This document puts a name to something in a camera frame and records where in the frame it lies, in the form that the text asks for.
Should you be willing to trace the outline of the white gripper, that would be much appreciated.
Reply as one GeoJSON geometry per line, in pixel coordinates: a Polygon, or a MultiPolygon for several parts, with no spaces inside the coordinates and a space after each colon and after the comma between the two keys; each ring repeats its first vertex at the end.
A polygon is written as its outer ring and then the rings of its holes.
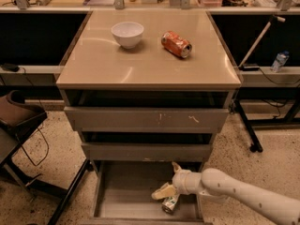
{"type": "Polygon", "coordinates": [[[172,178],[172,185],[166,183],[154,191],[151,195],[154,200],[171,197],[175,195],[176,192],[183,195],[198,195],[201,191],[203,191],[202,174],[200,172],[182,170],[181,166],[174,161],[172,162],[172,168],[175,172],[172,178]]]}

